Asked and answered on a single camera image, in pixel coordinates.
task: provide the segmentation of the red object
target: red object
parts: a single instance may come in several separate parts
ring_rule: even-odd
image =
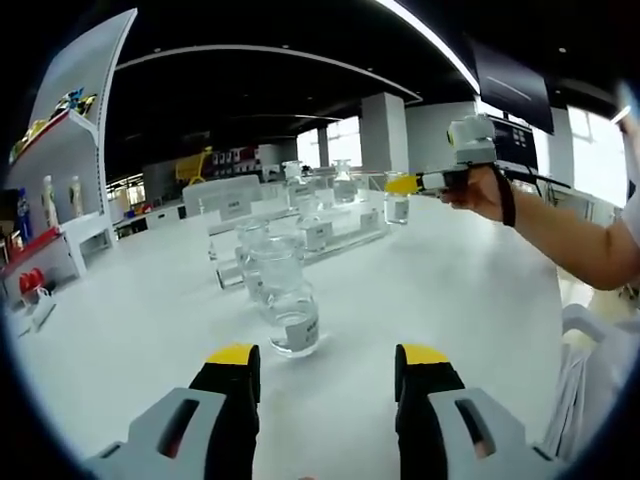
[[[33,290],[33,284],[31,281],[31,273],[23,273],[20,275],[20,293],[22,295]]]
[[[34,238],[29,245],[13,255],[9,263],[3,267],[0,273],[5,276],[11,275],[25,260],[31,258],[40,250],[43,250],[50,243],[53,243],[53,241],[59,236],[60,229],[58,227],[51,227],[42,235]]]
[[[33,288],[38,288],[44,285],[44,275],[42,274],[42,270],[39,268],[34,268],[29,272],[29,276],[31,277],[31,284]]]

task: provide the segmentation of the white wall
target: white wall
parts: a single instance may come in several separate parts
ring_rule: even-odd
[[[175,188],[178,158],[142,167],[142,181],[147,202],[151,203]]]
[[[442,103],[407,108],[409,171],[436,170],[454,162],[447,130],[453,120],[475,113],[474,102]]]

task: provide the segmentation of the glass bottle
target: glass bottle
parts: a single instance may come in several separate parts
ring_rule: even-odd
[[[385,172],[387,182],[405,175],[407,174],[401,172]],[[385,192],[384,220],[387,223],[406,225],[409,221],[409,196]]]
[[[350,161],[351,160],[335,161],[336,178],[333,180],[333,196],[338,205],[353,203],[358,194],[358,186],[355,180],[351,178]]]
[[[313,186],[302,178],[302,166],[299,161],[283,162],[282,165],[286,176],[289,208],[297,208],[301,200],[313,195]]]
[[[249,220],[236,227],[240,246],[236,248],[236,261],[240,268],[242,280],[249,292],[249,298],[254,302],[262,299],[262,279],[258,263],[251,256],[250,251],[254,243],[261,242],[268,237],[269,222],[266,220]]]
[[[251,248],[263,281],[260,310],[271,326],[269,342],[289,358],[311,354],[319,339],[318,306],[295,250],[289,236],[270,237]]]
[[[307,232],[309,229],[322,225],[323,222],[318,213],[319,201],[315,197],[305,199],[300,202],[300,216],[296,221],[298,231],[298,244],[304,258],[304,252],[320,252],[326,248],[325,241],[307,242]]]

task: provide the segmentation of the floor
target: floor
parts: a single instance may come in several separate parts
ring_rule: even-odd
[[[583,305],[609,323],[629,319],[638,313],[632,303],[618,291],[596,290],[561,268],[558,268],[558,281],[563,307],[572,303]],[[564,341],[583,346],[593,343],[586,335],[577,331],[567,332]]]

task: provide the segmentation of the white chair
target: white chair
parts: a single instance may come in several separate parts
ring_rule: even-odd
[[[557,403],[545,447],[564,460],[575,458],[593,439],[626,383],[640,348],[640,316],[605,323],[582,305],[562,312],[563,332],[579,330],[593,349],[563,345]]]

